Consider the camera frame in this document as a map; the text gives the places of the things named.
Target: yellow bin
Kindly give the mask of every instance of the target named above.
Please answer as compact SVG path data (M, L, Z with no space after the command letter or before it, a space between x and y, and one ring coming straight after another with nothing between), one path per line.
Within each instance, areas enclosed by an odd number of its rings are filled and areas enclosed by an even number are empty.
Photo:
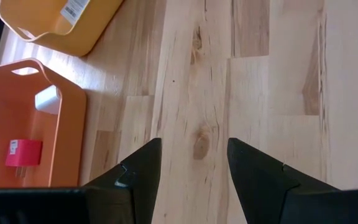
M86 55L122 0L0 0L0 18L26 42Z

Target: orange plastic basket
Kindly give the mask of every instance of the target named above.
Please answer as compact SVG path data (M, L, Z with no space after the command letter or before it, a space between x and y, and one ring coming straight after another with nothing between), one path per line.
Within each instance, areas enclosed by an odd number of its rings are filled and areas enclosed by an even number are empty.
M122 0L0 0L0 18L26 42L82 56L92 49L121 3Z
M34 68L37 73L12 72ZM34 96L55 85L60 92L58 115L35 109ZM37 60L0 66L0 187L69 187L78 185L86 111L85 92ZM41 140L40 165L27 168L23 178L5 166L11 139Z

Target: wooden floor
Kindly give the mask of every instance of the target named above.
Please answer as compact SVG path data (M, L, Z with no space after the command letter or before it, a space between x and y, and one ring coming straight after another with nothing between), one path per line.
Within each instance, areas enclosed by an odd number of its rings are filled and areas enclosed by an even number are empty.
M154 223L245 222L228 137L358 188L358 0L126 0L82 58L4 38L87 91L82 184L163 139Z

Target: white sticker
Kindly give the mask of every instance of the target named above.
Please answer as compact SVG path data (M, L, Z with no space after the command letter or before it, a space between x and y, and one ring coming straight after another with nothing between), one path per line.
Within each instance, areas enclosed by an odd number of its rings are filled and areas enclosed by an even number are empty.
M68 0L60 14L64 16L72 25L74 25L80 18L87 3L90 0Z
M17 149L17 140L12 140L11 146L9 147L9 155L16 154L16 149Z

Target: orange tray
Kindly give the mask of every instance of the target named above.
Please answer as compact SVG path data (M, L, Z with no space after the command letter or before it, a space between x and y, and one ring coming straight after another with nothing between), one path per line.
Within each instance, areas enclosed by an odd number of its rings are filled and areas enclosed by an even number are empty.
M37 73L12 72L34 68ZM60 91L58 115L35 109L34 96L55 85ZM86 95L38 60L22 60L0 66L0 188L71 187L78 185ZM41 140L39 166L29 167L23 178L16 168L5 166L11 139Z

